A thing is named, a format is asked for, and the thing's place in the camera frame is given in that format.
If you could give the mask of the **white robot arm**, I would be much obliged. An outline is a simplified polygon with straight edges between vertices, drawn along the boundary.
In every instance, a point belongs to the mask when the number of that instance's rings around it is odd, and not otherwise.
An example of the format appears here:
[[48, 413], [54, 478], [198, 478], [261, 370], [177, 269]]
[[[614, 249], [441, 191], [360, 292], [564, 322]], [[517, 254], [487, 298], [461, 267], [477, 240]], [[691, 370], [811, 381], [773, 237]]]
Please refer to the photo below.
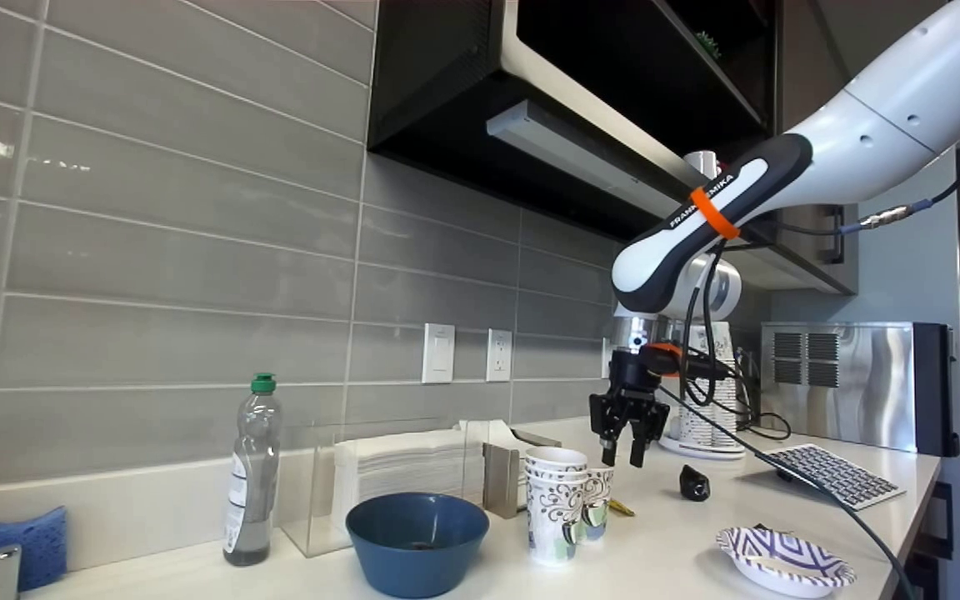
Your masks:
[[624, 246], [611, 286], [618, 317], [654, 319], [683, 267], [787, 207], [861, 203], [909, 180], [960, 142], [960, 0], [948, 0], [840, 92], [694, 186], [664, 226]]

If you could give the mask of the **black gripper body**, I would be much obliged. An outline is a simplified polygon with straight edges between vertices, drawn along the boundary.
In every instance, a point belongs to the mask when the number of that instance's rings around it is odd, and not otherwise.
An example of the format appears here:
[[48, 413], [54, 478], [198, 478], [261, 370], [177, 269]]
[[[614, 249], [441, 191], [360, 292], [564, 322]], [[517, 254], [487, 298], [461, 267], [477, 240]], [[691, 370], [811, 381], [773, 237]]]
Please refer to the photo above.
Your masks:
[[637, 439], [658, 439], [671, 413], [667, 403], [654, 401], [664, 366], [667, 360], [651, 346], [639, 352], [614, 351], [607, 391], [589, 397], [589, 429], [601, 439], [618, 439], [624, 428], [635, 428]]

